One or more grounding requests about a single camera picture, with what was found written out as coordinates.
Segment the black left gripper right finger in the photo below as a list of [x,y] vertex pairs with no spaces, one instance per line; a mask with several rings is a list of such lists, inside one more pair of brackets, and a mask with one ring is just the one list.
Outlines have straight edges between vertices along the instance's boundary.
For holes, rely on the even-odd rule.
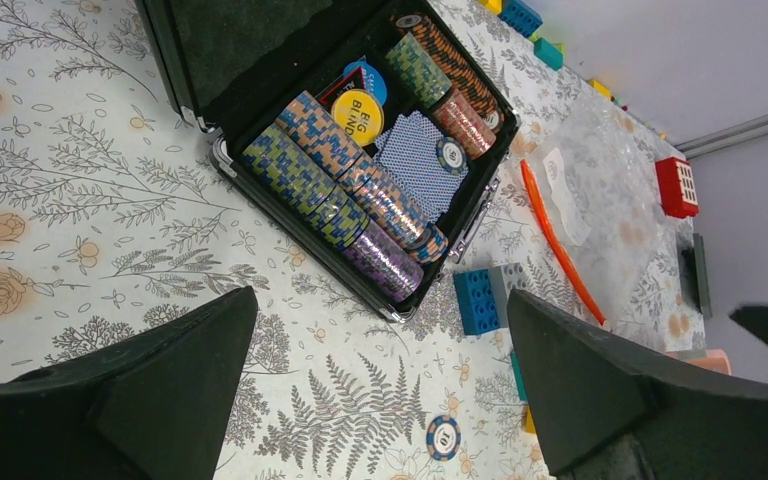
[[768,479],[768,383],[651,350],[524,290],[507,313],[552,476]]

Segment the clear zip bag orange zipper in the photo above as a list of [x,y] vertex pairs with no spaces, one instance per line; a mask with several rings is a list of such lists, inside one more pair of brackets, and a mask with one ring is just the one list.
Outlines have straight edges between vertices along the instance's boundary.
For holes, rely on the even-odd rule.
[[661,206],[655,163],[675,150],[602,97],[581,97],[526,162],[556,238],[608,325],[685,222]]

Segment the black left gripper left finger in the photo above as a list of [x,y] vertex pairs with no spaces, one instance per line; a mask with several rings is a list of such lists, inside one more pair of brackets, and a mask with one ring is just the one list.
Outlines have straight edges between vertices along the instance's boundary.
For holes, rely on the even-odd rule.
[[258,304],[238,288],[0,383],[0,479],[209,479]]

